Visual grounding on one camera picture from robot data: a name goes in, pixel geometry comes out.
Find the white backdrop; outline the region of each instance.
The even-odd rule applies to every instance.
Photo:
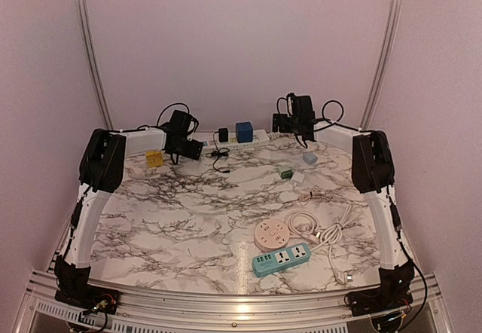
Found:
[[[154,123],[186,102],[200,130],[270,128],[275,101],[328,99],[358,125],[389,0],[87,0],[117,128]]]

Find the white marble tabletop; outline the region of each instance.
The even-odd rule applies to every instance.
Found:
[[[232,151],[216,164],[229,167],[227,174],[214,171],[213,159],[207,157],[181,157],[177,166],[165,158],[164,166],[155,169],[147,168],[143,154],[127,158],[122,185],[107,202],[97,228],[90,277],[238,295],[343,289],[334,280],[327,249],[313,253],[305,264],[264,278],[252,271],[252,259],[261,253],[253,243],[255,225],[266,218],[283,220],[301,208],[299,195],[318,185],[322,199],[303,208],[318,216],[322,228],[341,217],[349,203],[363,209],[334,247],[334,263],[353,276],[348,287],[379,283],[374,223],[352,185],[350,155],[322,143],[310,143],[310,150],[318,156],[314,165],[303,161],[306,150],[287,137]],[[279,165],[303,173],[303,184],[281,180]],[[289,245],[299,241],[292,238]]]

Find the light blue block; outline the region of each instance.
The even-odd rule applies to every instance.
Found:
[[[261,278],[262,276],[306,263],[310,257],[311,251],[306,243],[287,246],[253,258],[253,271],[258,278]]]
[[[317,156],[312,152],[305,152],[303,154],[304,162],[308,163],[309,165],[313,165],[317,160]]]

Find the white power strip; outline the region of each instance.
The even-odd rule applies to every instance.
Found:
[[[219,148],[229,148],[231,151],[240,150],[241,148],[252,148],[257,146],[264,146],[270,143],[270,138],[265,130],[254,130],[253,141],[238,143],[235,132],[229,132],[227,142],[219,142],[218,134],[215,134],[216,143]],[[215,143],[212,140],[212,133],[198,132],[193,135],[193,139],[201,141],[204,144],[202,155],[205,156],[209,152],[216,149]]]

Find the power strip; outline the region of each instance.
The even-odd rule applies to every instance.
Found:
[[[258,278],[309,261],[311,251],[306,243],[268,252],[253,258],[253,271]]]
[[[254,130],[252,142],[238,143],[235,132],[229,132],[229,139],[227,142],[219,142],[219,137],[217,134],[215,135],[215,138],[219,148],[229,148],[231,151],[240,150],[242,148],[264,146],[270,143],[270,138],[265,130]],[[205,156],[209,152],[216,149],[215,143],[212,140],[212,133],[198,132],[193,135],[193,139],[201,141],[204,144],[203,151],[201,152],[202,156]]]

